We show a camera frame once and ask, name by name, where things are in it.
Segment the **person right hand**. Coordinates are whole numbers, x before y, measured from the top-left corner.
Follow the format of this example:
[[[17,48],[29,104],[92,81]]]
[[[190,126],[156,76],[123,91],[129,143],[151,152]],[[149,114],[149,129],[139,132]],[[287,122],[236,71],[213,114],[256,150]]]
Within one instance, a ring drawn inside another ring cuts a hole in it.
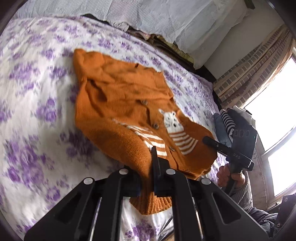
[[[242,173],[230,173],[229,165],[220,166],[217,173],[218,186],[226,187],[230,179],[236,181],[236,188],[240,188],[245,184],[245,176]]]

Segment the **grey knitted sleeve forearm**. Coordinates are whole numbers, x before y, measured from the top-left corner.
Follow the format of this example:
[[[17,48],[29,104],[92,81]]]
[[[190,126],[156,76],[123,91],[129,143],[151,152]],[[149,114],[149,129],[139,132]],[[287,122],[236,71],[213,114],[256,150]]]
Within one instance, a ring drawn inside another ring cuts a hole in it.
[[[245,183],[241,187],[234,189],[231,198],[267,232],[269,237],[273,237],[274,231],[277,229],[278,213],[268,213],[254,207],[247,171],[243,171],[243,175],[245,176]]]

